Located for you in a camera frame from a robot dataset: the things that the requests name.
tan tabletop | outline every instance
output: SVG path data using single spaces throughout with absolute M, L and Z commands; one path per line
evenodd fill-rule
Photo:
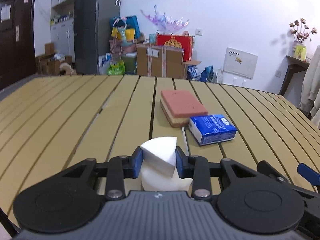
M 236 137 L 199 147 L 188 129 L 172 128 L 161 107 L 161 90 L 188 90 L 237 128 Z M 63 76 L 37 78 L 0 102 L 0 206 L 10 219 L 15 196 L 85 158 L 104 162 L 130 155 L 143 142 L 175 136 L 186 154 L 210 162 L 231 158 L 256 169 L 266 160 L 289 181 L 314 188 L 297 173 L 299 163 L 320 169 L 320 132 L 279 95 L 171 78 Z M 125 180 L 126 191 L 141 189 Z M 212 179 L 219 193 L 217 179 Z

refrigerator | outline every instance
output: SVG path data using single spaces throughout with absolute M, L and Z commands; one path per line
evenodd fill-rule
M 120 0 L 75 0 L 74 47 L 78 74 L 97 74 L 98 56 L 110 52 L 109 20 L 120 15 Z

blue tissue packet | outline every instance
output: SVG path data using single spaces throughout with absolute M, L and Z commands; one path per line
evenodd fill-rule
M 188 127 L 199 145 L 232 140 L 237 132 L 222 114 L 190 117 Z

wall outlet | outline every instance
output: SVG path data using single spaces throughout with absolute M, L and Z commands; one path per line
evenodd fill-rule
M 196 29 L 196 35 L 202 36 L 202 29 Z
M 276 70 L 276 73 L 275 73 L 275 76 L 276 77 L 281 77 L 281 70 Z

white foam block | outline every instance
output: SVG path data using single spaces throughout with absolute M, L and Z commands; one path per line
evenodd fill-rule
M 143 160 L 162 174 L 172 177 L 176 168 L 176 137 L 158 137 L 146 141 L 140 147 Z
M 173 176 L 165 176 L 145 161 L 141 167 L 142 186 L 145 191 L 188 191 L 193 179 L 181 179 L 177 169 Z

